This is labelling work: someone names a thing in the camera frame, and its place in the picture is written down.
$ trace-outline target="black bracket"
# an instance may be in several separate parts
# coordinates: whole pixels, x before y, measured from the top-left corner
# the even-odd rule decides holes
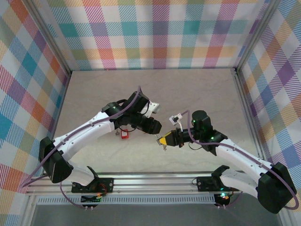
[[[114,178],[95,178],[89,185],[83,186],[79,183],[72,183],[72,193],[112,193]]]
[[[229,166],[222,165],[219,168],[217,168],[212,174],[211,177],[197,177],[196,178],[196,186],[198,187],[199,192],[232,192],[232,191],[238,191],[235,188],[232,187],[226,187],[221,179],[220,176],[222,173],[229,169]]]

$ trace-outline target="cable tie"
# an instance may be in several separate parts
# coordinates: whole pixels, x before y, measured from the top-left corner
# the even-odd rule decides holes
[[[61,138],[60,141],[62,142],[63,145],[66,144],[64,138]]]
[[[183,127],[182,127],[182,124],[181,124],[180,120],[178,120],[178,124],[180,125],[181,132],[183,132]]]

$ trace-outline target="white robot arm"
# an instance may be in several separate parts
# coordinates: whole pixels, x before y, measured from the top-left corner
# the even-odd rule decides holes
[[[182,115],[178,114],[169,119],[176,125],[180,124],[181,118]],[[227,136],[213,129],[205,111],[195,111],[191,123],[192,128],[172,130],[158,139],[158,143],[179,147],[186,142],[198,143],[206,151],[228,160],[244,172],[221,166],[212,173],[209,183],[207,178],[197,178],[199,191],[206,188],[235,188],[257,198],[261,205],[272,213],[278,213],[293,197],[295,198],[292,194],[296,194],[297,191],[286,166],[279,162],[273,165],[238,147]]]
[[[95,186],[97,174],[91,167],[81,168],[71,162],[70,159],[73,155],[96,138],[110,133],[122,125],[130,124],[133,128],[145,133],[158,134],[161,124],[154,120],[151,114],[157,113],[159,109],[160,105],[151,102],[142,92],[139,94],[134,92],[128,100],[123,99],[109,103],[91,120],[73,131],[56,137],[53,141],[48,137],[42,139],[39,153],[40,162],[56,147],[57,150],[43,164],[51,181],[59,183],[66,179],[88,188],[92,185]]]

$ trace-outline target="small red box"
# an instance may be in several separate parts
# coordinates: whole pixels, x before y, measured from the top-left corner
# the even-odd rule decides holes
[[[128,139],[128,130],[127,129],[124,129],[123,131],[121,131],[121,139]]]

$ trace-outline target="colorful plaid backdrop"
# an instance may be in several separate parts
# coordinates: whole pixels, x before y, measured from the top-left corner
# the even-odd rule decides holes
[[[243,74],[265,154],[289,168],[300,194],[301,0],[280,3]]]
[[[237,64],[269,0],[34,0],[74,70]]]
[[[0,0],[0,226],[18,221],[19,184],[54,133],[67,79],[22,2]]]

